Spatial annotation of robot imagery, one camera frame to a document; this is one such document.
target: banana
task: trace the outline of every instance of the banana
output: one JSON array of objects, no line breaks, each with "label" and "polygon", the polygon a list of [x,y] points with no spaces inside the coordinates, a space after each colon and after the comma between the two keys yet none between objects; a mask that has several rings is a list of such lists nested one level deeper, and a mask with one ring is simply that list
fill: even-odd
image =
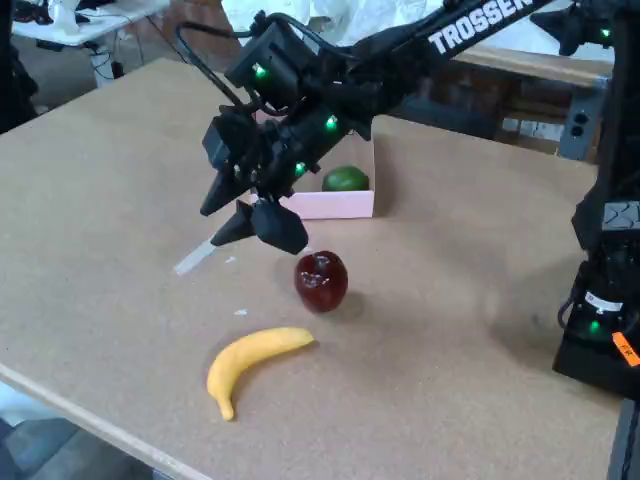
[{"label": "banana", "polygon": [[252,333],[229,344],[211,364],[207,391],[216,399],[222,418],[229,421],[235,412],[231,392],[238,377],[253,364],[313,342],[309,330],[297,327],[270,328]]}]

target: sticker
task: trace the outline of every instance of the sticker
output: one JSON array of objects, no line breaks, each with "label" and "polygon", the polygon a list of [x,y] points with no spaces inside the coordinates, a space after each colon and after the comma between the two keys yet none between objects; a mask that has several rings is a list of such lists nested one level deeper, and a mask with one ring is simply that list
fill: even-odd
[{"label": "sticker", "polygon": [[596,297],[593,293],[587,292],[584,296],[587,303],[598,309],[596,313],[602,315],[604,312],[619,312],[622,310],[622,303],[607,302],[606,300]]},{"label": "sticker", "polygon": [[640,357],[633,348],[631,348],[631,345],[629,345],[629,342],[621,332],[615,332],[613,334],[613,343],[616,344],[616,347],[618,347],[618,350],[620,350],[620,353],[629,365],[632,367],[640,365]]}]

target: pink box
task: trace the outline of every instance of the pink box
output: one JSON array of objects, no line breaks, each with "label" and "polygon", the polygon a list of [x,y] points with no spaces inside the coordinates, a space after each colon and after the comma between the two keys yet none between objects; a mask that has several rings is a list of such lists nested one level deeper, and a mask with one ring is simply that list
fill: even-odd
[{"label": "pink box", "polygon": [[[268,116],[259,112],[258,121]],[[373,141],[366,142],[356,133],[347,135],[327,153],[319,165],[317,175],[305,173],[293,188],[290,198],[281,198],[280,203],[296,212],[303,220],[328,218],[369,218],[373,216],[375,193],[375,162]],[[353,165],[369,177],[369,190],[357,192],[323,192],[322,179],[336,167]]]}]

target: red apple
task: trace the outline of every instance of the red apple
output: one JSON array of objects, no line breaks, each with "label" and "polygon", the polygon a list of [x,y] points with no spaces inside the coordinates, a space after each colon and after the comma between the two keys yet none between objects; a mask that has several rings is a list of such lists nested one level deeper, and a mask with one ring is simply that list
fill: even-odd
[{"label": "red apple", "polygon": [[349,281],[340,257],[322,251],[300,259],[296,265],[295,283],[305,306],[313,312],[324,313],[340,305]]}]

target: lime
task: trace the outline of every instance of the lime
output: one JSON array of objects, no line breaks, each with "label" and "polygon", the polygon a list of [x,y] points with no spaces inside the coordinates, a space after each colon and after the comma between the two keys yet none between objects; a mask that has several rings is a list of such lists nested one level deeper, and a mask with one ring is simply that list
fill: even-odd
[{"label": "lime", "polygon": [[322,180],[323,192],[352,192],[355,190],[369,190],[369,177],[353,165],[334,168]]}]

